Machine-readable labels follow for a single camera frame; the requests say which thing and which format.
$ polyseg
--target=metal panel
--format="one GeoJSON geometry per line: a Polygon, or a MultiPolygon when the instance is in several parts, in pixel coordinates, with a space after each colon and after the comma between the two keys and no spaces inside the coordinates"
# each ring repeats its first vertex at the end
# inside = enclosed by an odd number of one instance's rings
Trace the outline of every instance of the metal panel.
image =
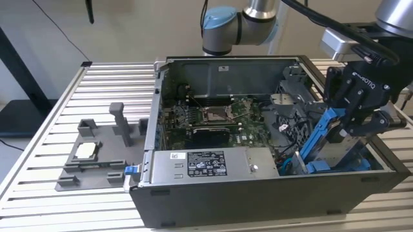
{"type": "MultiPolygon", "coordinates": [[[[322,59],[314,60],[314,64],[323,74],[329,66],[342,66],[322,59]]],[[[122,188],[56,192],[53,181],[72,149],[80,118],[94,117],[98,125],[112,125],[114,120],[107,113],[112,101],[126,104],[126,116],[131,123],[150,114],[151,97],[136,96],[152,88],[155,79],[151,68],[151,63],[100,63],[91,66],[86,75],[79,72],[53,109],[55,113],[51,113],[19,159],[7,183],[1,184],[3,188],[7,187],[0,200],[1,231],[150,232],[143,227],[130,195],[122,188]],[[111,97],[116,96],[114,93],[122,92],[122,97],[111,97]]],[[[410,167],[410,171],[412,124],[409,121],[406,129],[380,136],[410,167]]],[[[412,231],[413,176],[389,193],[372,195],[346,216],[297,218],[195,229],[208,232],[412,231]]]]}

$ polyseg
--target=robotic arm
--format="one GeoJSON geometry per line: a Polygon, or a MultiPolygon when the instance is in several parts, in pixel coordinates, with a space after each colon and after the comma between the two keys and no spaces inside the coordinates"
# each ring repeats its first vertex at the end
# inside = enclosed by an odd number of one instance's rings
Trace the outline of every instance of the robotic arm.
{"type": "MultiPolygon", "coordinates": [[[[321,48],[333,60],[347,62],[343,68],[327,69],[319,91],[329,110],[299,151],[305,164],[327,160],[329,151],[338,149],[335,160],[342,160],[360,138],[406,125],[393,103],[413,80],[413,0],[384,0],[377,22],[353,24],[337,22],[297,0],[282,2],[326,27],[321,48]]],[[[204,17],[208,55],[226,55],[233,45],[259,45],[273,39],[278,28],[273,0],[251,0],[242,13],[218,9],[204,17]]]]}

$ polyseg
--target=power supply label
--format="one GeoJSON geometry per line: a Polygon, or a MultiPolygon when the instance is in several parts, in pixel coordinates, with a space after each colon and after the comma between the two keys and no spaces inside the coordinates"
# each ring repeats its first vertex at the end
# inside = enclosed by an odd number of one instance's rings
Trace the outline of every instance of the power supply label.
{"type": "Polygon", "coordinates": [[[225,152],[223,151],[188,152],[187,175],[190,177],[226,175],[225,152]]]}

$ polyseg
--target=blue drive bracket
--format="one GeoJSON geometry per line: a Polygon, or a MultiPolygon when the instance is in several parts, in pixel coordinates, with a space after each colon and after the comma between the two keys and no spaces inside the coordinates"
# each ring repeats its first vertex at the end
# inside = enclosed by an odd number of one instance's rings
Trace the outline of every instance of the blue drive bracket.
{"type": "Polygon", "coordinates": [[[307,141],[305,142],[302,149],[301,149],[301,158],[305,162],[309,162],[309,155],[310,152],[314,148],[314,146],[317,145],[317,143],[319,142],[319,139],[327,134],[329,131],[329,124],[333,120],[338,119],[339,117],[342,117],[345,115],[345,109],[343,108],[329,108],[323,114],[322,117],[318,121],[318,124],[314,128],[314,131],[307,139],[307,141]]]}
{"type": "Polygon", "coordinates": [[[366,159],[356,160],[350,162],[342,169],[345,172],[360,172],[372,169],[370,163],[366,159]]]}
{"type": "Polygon", "coordinates": [[[329,164],[323,160],[309,162],[306,168],[310,174],[329,172],[331,170],[329,164]]]}

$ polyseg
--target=black cable cord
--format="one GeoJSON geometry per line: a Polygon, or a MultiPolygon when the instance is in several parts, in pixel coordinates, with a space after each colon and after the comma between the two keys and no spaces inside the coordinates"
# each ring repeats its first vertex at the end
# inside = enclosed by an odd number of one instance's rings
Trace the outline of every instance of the black cable cord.
{"type": "MultiPolygon", "coordinates": [[[[309,7],[309,0],[303,0],[303,5],[305,5],[306,7],[309,7]]],[[[314,21],[311,18],[309,18],[309,20],[310,20],[314,24],[317,24],[318,26],[326,27],[322,23],[314,21]]]]}
{"type": "Polygon", "coordinates": [[[61,34],[64,35],[67,41],[73,45],[73,47],[78,49],[78,51],[83,54],[84,58],[87,61],[91,61],[90,58],[86,56],[86,54],[83,53],[83,51],[80,50],[80,48],[73,44],[73,42],[71,41],[69,37],[65,35],[65,33],[63,32],[61,28],[59,27],[59,25],[56,24],[56,22],[52,20],[52,18],[47,15],[47,13],[44,12],[43,8],[39,6],[37,2],[35,0],[32,0],[32,2],[36,4],[36,6],[39,7],[39,9],[41,10],[43,14],[45,15],[45,17],[48,17],[48,19],[51,20],[51,22],[55,24],[55,26],[57,27],[59,31],[61,32],[61,34]]]}
{"type": "Polygon", "coordinates": [[[405,100],[405,101],[402,102],[402,105],[401,105],[401,108],[400,108],[400,110],[404,110],[404,109],[405,109],[405,107],[406,107],[406,104],[408,104],[408,101],[409,101],[409,100],[405,100]]]}
{"type": "Polygon", "coordinates": [[[366,35],[362,33],[356,32],[350,29],[346,25],[341,24],[331,18],[326,17],[325,15],[319,14],[309,7],[302,5],[297,0],[282,0],[283,3],[290,6],[295,11],[301,14],[307,16],[313,22],[317,22],[321,26],[329,27],[335,30],[339,34],[349,37],[354,41],[357,41],[362,46],[370,49],[373,52],[380,54],[386,60],[389,65],[397,65],[400,62],[398,55],[382,46],[380,43],[374,42],[366,35]]]}
{"type": "Polygon", "coordinates": [[[204,5],[200,11],[200,18],[199,18],[199,26],[200,26],[200,37],[204,35],[204,18],[207,13],[207,0],[204,0],[204,5]]]}
{"type": "Polygon", "coordinates": [[[289,147],[290,146],[290,144],[289,145],[285,145],[285,146],[273,146],[274,148],[285,148],[285,147],[289,147]]]}
{"type": "Polygon", "coordinates": [[[279,154],[286,152],[295,145],[295,143],[297,143],[297,140],[290,144],[290,146],[286,147],[286,149],[279,154]]]}
{"type": "Polygon", "coordinates": [[[20,150],[20,151],[24,151],[20,147],[16,147],[16,146],[13,146],[13,145],[7,144],[5,141],[3,141],[1,139],[0,139],[0,142],[1,142],[4,145],[9,146],[11,148],[17,149],[17,150],[20,150]]]}

